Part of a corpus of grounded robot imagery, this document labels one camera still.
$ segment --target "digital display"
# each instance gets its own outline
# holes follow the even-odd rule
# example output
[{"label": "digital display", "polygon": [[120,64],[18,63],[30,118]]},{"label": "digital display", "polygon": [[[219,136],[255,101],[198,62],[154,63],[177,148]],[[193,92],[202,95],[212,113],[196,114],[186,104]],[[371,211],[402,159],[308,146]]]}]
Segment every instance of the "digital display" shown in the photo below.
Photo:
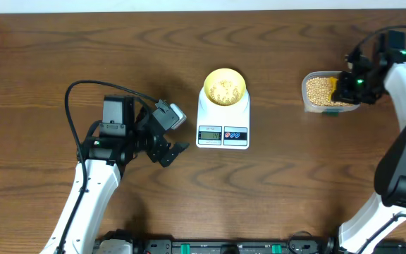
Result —
[{"label": "digital display", "polygon": [[200,133],[200,138],[201,139],[215,139],[215,140],[218,140],[219,139],[219,136],[220,136],[220,133],[215,133],[215,132],[201,132]]}]

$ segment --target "container of chickpeas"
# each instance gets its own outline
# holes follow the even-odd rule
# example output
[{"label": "container of chickpeas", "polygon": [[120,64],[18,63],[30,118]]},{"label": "container of chickpeas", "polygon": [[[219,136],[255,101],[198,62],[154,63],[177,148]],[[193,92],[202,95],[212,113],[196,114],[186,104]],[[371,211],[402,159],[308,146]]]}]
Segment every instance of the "container of chickpeas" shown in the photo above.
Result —
[{"label": "container of chickpeas", "polygon": [[352,111],[359,107],[344,102],[333,102],[331,93],[333,84],[339,76],[340,71],[317,71],[308,74],[302,82],[302,96],[304,110],[306,112],[345,112]]}]

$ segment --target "green tape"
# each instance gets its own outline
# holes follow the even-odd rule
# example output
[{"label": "green tape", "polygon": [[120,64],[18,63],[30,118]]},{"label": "green tape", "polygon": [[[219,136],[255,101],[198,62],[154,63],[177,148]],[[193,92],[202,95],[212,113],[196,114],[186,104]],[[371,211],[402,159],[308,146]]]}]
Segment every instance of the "green tape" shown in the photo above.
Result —
[{"label": "green tape", "polygon": [[281,246],[280,245],[272,245],[272,254],[280,254],[281,253]]},{"label": "green tape", "polygon": [[181,254],[190,254],[190,244],[181,244]]}]

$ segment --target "kitchen scale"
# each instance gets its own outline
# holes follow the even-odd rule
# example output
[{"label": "kitchen scale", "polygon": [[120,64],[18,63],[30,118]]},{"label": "kitchen scale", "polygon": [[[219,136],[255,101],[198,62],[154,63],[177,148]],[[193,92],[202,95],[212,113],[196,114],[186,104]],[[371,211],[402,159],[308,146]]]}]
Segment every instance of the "kitchen scale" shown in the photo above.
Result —
[{"label": "kitchen scale", "polygon": [[[214,102],[214,84],[235,86],[238,98],[227,106]],[[231,69],[213,71],[204,81],[198,98],[197,147],[247,149],[250,145],[250,96],[244,78]]]}]

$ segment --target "wood grain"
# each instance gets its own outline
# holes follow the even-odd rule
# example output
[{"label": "wood grain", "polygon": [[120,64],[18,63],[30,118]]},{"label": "wood grain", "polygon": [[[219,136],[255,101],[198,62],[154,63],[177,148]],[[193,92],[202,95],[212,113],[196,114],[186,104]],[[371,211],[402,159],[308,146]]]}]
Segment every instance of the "wood grain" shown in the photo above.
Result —
[{"label": "wood grain", "polygon": [[[388,98],[339,117],[305,113],[302,79],[344,70],[356,42],[396,24],[406,24],[406,11],[0,15],[0,253],[38,253],[56,226],[76,164],[63,96],[80,79],[176,103],[187,121],[168,138],[191,143],[166,169],[142,155],[128,165],[101,234],[332,234],[372,194],[398,123]],[[194,145],[197,95],[220,67],[240,70],[247,81],[246,151]],[[73,91],[81,136],[111,93],[95,85]],[[392,237],[406,240],[406,224]]]}]

